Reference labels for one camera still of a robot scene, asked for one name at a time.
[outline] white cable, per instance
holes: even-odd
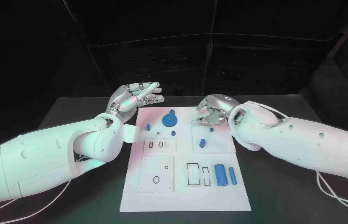
[[[22,217],[22,218],[15,219],[15,220],[9,220],[9,221],[5,221],[5,222],[0,222],[0,224],[7,224],[7,223],[12,223],[12,222],[15,222],[15,221],[24,220],[24,219],[32,217],[37,213],[40,213],[40,212],[41,212],[41,211],[50,206],[50,204],[55,201],[55,199],[57,199],[58,196],[61,195],[63,191],[65,190],[68,183],[70,183],[70,180],[68,180],[65,186],[63,187],[63,190],[61,190],[61,192],[58,193],[58,195],[55,196],[55,198],[50,201],[50,203],[48,203],[48,204],[47,204],[47,205],[45,205],[45,206],[44,206],[44,207],[42,207],[35,213],[32,213],[31,215],[28,215],[28,216],[25,216],[25,217]]]
[[[333,195],[330,195],[330,194],[321,189],[321,187],[320,187],[320,180],[319,180],[319,177],[320,177],[321,182],[324,183],[324,185],[326,185],[326,187],[327,187],[327,189],[329,189],[329,191],[330,191],[330,193],[332,193]],[[323,179],[323,177],[321,177],[319,171],[316,171],[316,182],[317,182],[317,186],[319,186],[319,188],[320,188],[320,191],[321,191],[327,196],[333,197],[333,198],[334,198],[334,199],[336,199],[336,200],[337,200],[344,206],[348,206],[348,204],[343,203],[343,201],[348,202],[348,200],[344,200],[343,198],[340,198],[340,197],[336,196],[336,194],[334,194],[334,192],[333,192],[330,186],[327,185],[327,182],[324,181],[324,179]]]
[[[1,209],[2,207],[5,207],[8,204],[11,204],[15,200],[17,200],[17,199],[11,200],[11,201],[7,202],[2,206],[0,206],[0,209]]]
[[[251,103],[251,104],[254,104],[254,105],[258,105],[260,107],[263,107],[263,108],[271,110],[273,112],[278,113],[284,118],[288,118],[288,117],[287,117],[280,111],[277,111],[274,108],[271,108],[271,107],[263,105],[261,103],[258,103],[258,102],[252,102],[252,101],[247,101],[245,103]]]

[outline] white board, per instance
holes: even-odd
[[[178,123],[173,127],[165,127],[160,120],[170,109],[175,111]],[[137,143],[132,144],[120,212],[250,211],[227,123],[218,126],[196,123],[193,121],[196,117],[193,107],[139,108],[136,126],[140,131]],[[205,146],[199,148],[196,141],[202,138],[205,138]],[[166,148],[147,148],[149,139],[156,139],[156,143],[165,139]],[[215,164],[224,165],[227,186],[216,186]],[[237,185],[231,184],[228,167],[234,168]],[[188,185],[188,175],[192,184],[199,178],[199,185]],[[209,178],[209,185],[204,185],[204,178]]]

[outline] robotic arm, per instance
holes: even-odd
[[[248,150],[263,148],[300,167],[348,177],[346,131],[281,113],[278,119],[273,108],[251,101],[239,104],[221,94],[208,95],[196,111],[204,106],[209,116],[196,120],[221,124],[227,118],[229,134]]]
[[[30,132],[0,145],[0,201],[37,194],[110,161],[137,127],[136,107],[162,102],[159,83],[122,85],[93,119]]]

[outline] table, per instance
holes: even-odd
[[[320,121],[301,95],[231,96],[275,108],[287,116]],[[195,106],[202,97],[166,96],[156,107]],[[93,118],[104,111],[107,98],[58,98],[40,129]],[[136,115],[127,121],[135,124]],[[252,152],[235,144],[251,211],[135,212],[120,213],[130,144],[117,157],[73,179],[50,207],[18,223],[343,223],[348,209],[326,196],[317,186],[313,170],[274,158],[263,150]],[[334,192],[348,197],[348,179],[323,175]],[[64,184],[24,197],[0,210],[0,221],[34,213],[54,198]]]

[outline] circular hole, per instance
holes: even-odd
[[[152,179],[152,181],[153,181],[155,184],[158,184],[158,182],[159,182],[159,177],[155,176],[153,179]]]

